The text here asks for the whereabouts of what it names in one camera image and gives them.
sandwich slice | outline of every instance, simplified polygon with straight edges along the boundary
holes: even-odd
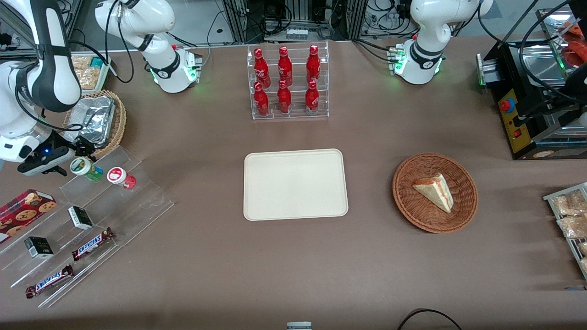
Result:
[[[417,180],[412,185],[420,194],[424,195],[434,205],[440,207],[446,213],[450,213],[453,207],[453,196],[450,194],[448,184],[442,174],[437,174],[434,177]]]

red button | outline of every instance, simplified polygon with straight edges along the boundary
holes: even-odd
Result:
[[[511,108],[511,106],[512,106],[512,104],[509,100],[501,101],[500,110],[503,112],[506,112]]]

aluminum foil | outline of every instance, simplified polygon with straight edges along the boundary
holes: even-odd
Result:
[[[107,96],[80,99],[72,109],[68,124],[81,124],[84,129],[79,132],[65,132],[64,138],[74,141],[78,136],[83,136],[98,149],[106,147],[115,108],[116,102]]]

brown tablecloth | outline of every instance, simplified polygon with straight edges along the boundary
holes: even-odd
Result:
[[[178,203],[49,309],[0,272],[0,328],[273,330],[307,320],[315,330],[395,329],[416,308],[466,329],[587,328],[587,292],[564,291],[584,281],[541,198],[587,181],[587,162],[511,160],[498,110],[477,85],[474,56],[491,40],[453,39],[423,86],[391,77],[351,42],[329,46],[331,116],[315,122],[253,122],[246,46],[213,49],[203,82],[177,95],[135,53],[134,80],[108,84],[128,112],[122,145]],[[115,60],[126,77],[126,54]],[[247,154],[324,148],[344,155],[344,217],[243,217]],[[425,233],[392,200],[395,168],[426,151],[456,159],[477,184],[478,213],[462,231]],[[68,179],[6,164],[0,204]]]

wicker basket with foil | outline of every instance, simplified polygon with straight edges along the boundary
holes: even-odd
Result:
[[[417,180],[442,173],[453,196],[450,213],[434,205],[412,187]],[[437,153],[421,153],[405,159],[392,182],[393,198],[402,214],[417,227],[431,233],[452,233],[465,227],[479,203],[473,178],[455,160]]]
[[[126,109],[124,108],[122,101],[120,101],[120,98],[113,92],[110,92],[109,90],[100,90],[98,92],[83,95],[82,98],[100,96],[107,96],[112,98],[116,102],[116,107],[114,108],[114,118],[112,118],[112,126],[110,128],[108,144],[101,149],[96,149],[96,152],[94,152],[94,156],[97,159],[100,159],[109,154],[120,144],[120,141],[122,141],[122,137],[124,135],[124,126],[126,125]],[[71,112],[72,111],[69,110],[66,113],[65,119],[63,120],[63,127],[68,125]]]

